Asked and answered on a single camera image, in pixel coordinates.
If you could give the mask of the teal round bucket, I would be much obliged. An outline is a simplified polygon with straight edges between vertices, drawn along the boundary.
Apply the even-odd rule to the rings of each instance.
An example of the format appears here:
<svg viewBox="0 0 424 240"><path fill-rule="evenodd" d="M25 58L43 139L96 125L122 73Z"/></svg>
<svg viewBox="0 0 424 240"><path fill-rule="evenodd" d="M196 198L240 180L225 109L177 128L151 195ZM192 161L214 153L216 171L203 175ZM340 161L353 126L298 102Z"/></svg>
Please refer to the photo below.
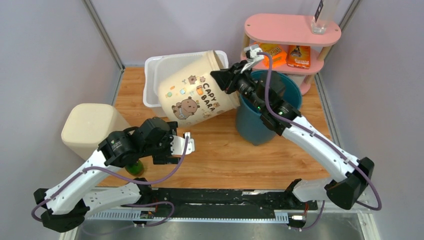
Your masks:
<svg viewBox="0 0 424 240"><path fill-rule="evenodd" d="M272 77L279 76L285 85L283 99L296 107L298 110L302 105L302 94L296 83L283 73L273 73ZM260 113L244 97L240 97L240 106L236 110L235 127L239 135L254 146L271 141L277 134L269 130L261 121Z"/></svg>

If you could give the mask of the cream rectangular bin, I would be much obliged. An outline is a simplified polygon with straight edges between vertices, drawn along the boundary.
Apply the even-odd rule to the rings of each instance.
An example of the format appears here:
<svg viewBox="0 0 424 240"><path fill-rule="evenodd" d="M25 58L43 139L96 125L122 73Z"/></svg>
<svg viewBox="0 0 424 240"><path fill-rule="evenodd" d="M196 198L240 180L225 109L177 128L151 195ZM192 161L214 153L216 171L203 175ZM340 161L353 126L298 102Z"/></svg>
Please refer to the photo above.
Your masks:
<svg viewBox="0 0 424 240"><path fill-rule="evenodd" d="M68 115L61 132L61 140L86 161L111 132L129 127L130 124L114 106L81 103Z"/></svg>

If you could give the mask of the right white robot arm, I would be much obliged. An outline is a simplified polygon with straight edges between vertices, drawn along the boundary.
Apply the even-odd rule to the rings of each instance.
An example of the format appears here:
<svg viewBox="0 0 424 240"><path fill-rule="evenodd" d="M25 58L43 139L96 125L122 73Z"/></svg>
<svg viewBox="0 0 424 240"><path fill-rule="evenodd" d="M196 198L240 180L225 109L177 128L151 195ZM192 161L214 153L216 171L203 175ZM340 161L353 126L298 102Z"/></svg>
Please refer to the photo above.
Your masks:
<svg viewBox="0 0 424 240"><path fill-rule="evenodd" d="M260 120L269 130L295 143L330 174L318 180L294 180L285 195L286 204L298 209L308 201L331 201L344 210L359 204L359 197L370 187L374 162L368 157L359 159L338 147L321 134L283 97L285 83L276 71L268 71L263 78L243 70L245 61L231 68L211 71L210 75L226 94L238 92L254 106Z"/></svg>

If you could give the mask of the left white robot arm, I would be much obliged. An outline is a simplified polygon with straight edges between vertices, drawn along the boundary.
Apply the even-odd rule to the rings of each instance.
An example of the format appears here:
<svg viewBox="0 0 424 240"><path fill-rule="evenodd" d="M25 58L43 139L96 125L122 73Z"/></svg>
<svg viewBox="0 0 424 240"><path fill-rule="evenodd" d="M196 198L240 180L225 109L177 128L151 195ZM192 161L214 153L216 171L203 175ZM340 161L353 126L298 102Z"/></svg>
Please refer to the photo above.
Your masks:
<svg viewBox="0 0 424 240"><path fill-rule="evenodd" d="M103 210L116 206L147 207L153 193L147 190L151 183L142 179L127 179L118 190L92 194L91 190L108 176L117 177L119 170L135 165L141 158L152 157L155 164L174 164L180 167L188 154L190 135L177 135L178 123L159 117L146 119L140 126L111 132L91 156L58 185L37 189L33 196L36 209L44 212L31 217L44 227L64 233Z"/></svg>

